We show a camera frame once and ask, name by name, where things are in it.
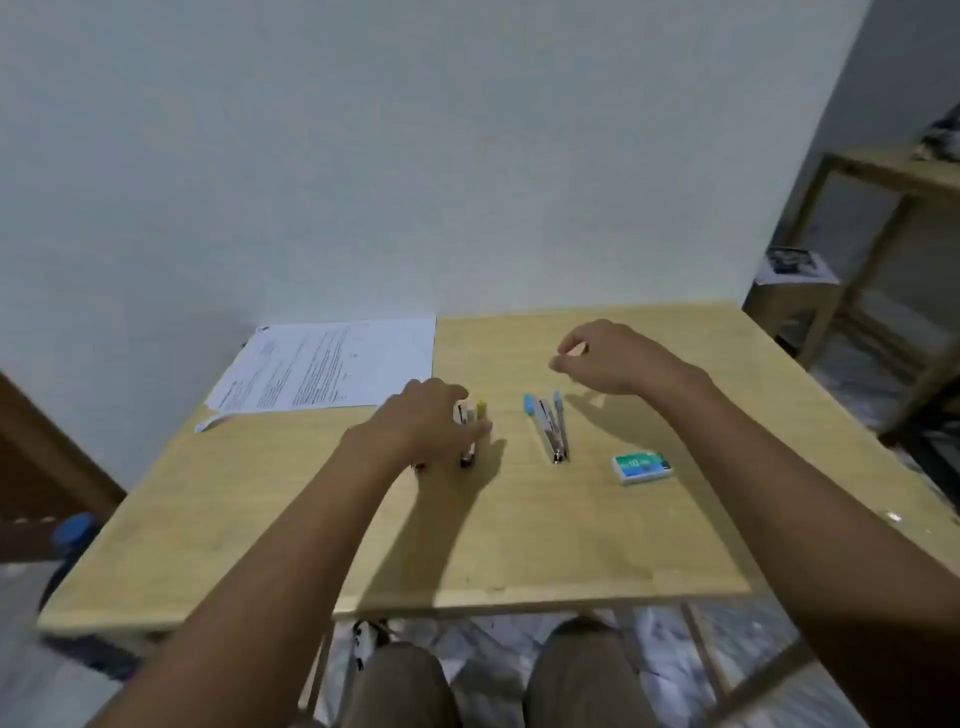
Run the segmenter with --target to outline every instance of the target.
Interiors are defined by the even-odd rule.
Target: white wall
[[[740,299],[867,0],[6,0],[0,367],[132,485],[255,323]]]
[[[874,0],[787,206],[793,216],[825,151],[911,144],[960,103],[960,3]],[[897,196],[857,182],[828,185],[807,244],[850,274]],[[960,210],[929,205],[903,233],[877,290],[931,321],[960,329]]]

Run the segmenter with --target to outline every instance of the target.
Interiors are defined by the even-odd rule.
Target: tiled floor
[[[831,336],[813,374],[865,425],[875,425],[902,390],[867,352],[840,334]],[[0,726],[4,728],[82,726],[117,690],[116,684],[98,673],[38,644],[33,628],[36,603],[53,568],[50,564],[0,567]],[[771,598],[711,603],[703,605],[703,613],[724,670],[734,682],[795,635]],[[516,696],[492,695],[488,678],[513,674],[520,683],[525,681],[538,644],[560,619],[561,615],[419,619],[393,626],[413,642],[431,646],[442,658],[468,725],[519,726]],[[642,684],[660,719],[667,726],[688,725],[712,698],[679,610],[641,608],[633,610],[629,620],[648,666]],[[318,717],[326,717],[339,702],[351,644],[349,627],[344,625],[331,650]],[[815,728],[853,727],[862,722],[829,676],[812,667],[743,725]]]

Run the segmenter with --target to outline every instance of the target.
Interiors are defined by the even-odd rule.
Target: wooden door
[[[64,519],[105,522],[124,490],[0,374],[0,562],[53,558]]]

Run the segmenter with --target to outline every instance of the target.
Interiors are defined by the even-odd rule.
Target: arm
[[[467,390],[411,381],[348,430],[317,475],[144,669],[96,728],[287,726],[347,571],[403,468],[455,456],[490,430],[457,425]]]
[[[585,352],[570,355],[581,343]],[[960,579],[754,422],[705,372],[628,327],[576,328],[550,366],[601,392],[639,395],[673,426],[783,608],[872,725],[919,716],[939,725],[930,719],[958,710]]]

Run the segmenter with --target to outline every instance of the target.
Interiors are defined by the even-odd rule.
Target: wooden table
[[[841,315],[871,335],[900,358],[921,370],[920,376],[896,411],[880,426],[881,433],[902,425],[924,402],[951,379],[960,364],[960,336],[932,357],[920,351],[876,318],[856,307],[857,295],[876,278],[881,264],[902,240],[907,221],[923,199],[960,202],[960,164],[911,158],[912,149],[881,147],[826,154],[804,196],[784,245],[801,247],[804,230],[831,174],[844,175],[899,192],[900,203],[871,244],[866,262],[847,283],[831,316]],[[820,332],[826,333],[826,326]]]
[[[827,392],[732,304],[581,309],[437,323],[434,373],[489,404],[472,472],[404,473],[350,569],[334,618],[571,609],[749,595],[756,565],[677,436],[641,400],[592,396],[546,368],[564,333],[605,316],[704,367],[737,404],[960,573],[960,526]],[[559,388],[571,461],[554,466],[522,393]],[[39,618],[44,632],[180,624],[369,408],[239,416],[200,407]],[[614,455],[658,449],[669,479],[624,488]]]

